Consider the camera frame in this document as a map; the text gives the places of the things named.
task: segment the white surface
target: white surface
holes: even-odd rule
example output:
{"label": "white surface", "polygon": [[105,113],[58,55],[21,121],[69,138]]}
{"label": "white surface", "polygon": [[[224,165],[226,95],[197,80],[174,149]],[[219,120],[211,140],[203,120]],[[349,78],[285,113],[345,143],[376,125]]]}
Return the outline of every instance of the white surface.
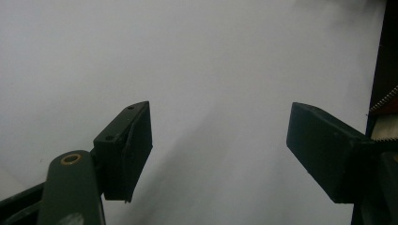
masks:
{"label": "white surface", "polygon": [[1,1],[1,197],[149,100],[154,149],[132,203],[104,203],[109,225],[349,224],[352,206],[286,148],[290,106],[363,131],[383,13],[365,0]]}

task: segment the zipper teeth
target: zipper teeth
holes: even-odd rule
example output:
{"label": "zipper teeth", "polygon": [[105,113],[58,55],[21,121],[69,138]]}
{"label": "zipper teeth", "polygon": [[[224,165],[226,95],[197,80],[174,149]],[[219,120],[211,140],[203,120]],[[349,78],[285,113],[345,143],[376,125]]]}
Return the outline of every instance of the zipper teeth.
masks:
{"label": "zipper teeth", "polygon": [[378,139],[373,139],[373,141],[377,143],[389,143],[389,142],[397,142],[398,138],[378,138]]}
{"label": "zipper teeth", "polygon": [[383,97],[380,101],[376,103],[370,110],[369,113],[372,113],[378,109],[380,109],[383,105],[389,102],[394,96],[398,94],[398,85],[394,87],[385,97]]}

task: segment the black object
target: black object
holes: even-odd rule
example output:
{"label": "black object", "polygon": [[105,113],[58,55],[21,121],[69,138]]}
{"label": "black object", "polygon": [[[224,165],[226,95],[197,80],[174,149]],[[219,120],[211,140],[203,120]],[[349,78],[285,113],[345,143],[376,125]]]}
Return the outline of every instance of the black object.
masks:
{"label": "black object", "polygon": [[91,152],[55,158],[45,183],[0,202],[0,224],[105,224],[100,195],[131,201],[152,149],[149,102],[125,108]]}
{"label": "black object", "polygon": [[286,143],[335,203],[355,204],[352,224],[398,224],[397,142],[374,142],[329,113],[295,102]]}

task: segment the brass screw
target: brass screw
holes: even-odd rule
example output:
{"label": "brass screw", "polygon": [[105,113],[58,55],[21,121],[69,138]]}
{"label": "brass screw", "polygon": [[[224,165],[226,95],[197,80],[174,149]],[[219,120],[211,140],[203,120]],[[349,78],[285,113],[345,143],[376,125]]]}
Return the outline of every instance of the brass screw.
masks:
{"label": "brass screw", "polygon": [[64,166],[70,166],[76,164],[82,159],[80,154],[70,154],[61,159],[61,164]]}

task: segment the white table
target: white table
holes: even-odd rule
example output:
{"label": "white table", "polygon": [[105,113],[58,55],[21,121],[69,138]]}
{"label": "white table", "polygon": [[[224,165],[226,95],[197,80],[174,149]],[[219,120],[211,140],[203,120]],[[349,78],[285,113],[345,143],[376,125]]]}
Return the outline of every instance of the white table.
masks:
{"label": "white table", "polygon": [[149,100],[154,148],[107,224],[349,224],[285,145],[293,101],[364,131],[384,3],[1,1],[0,197]]}

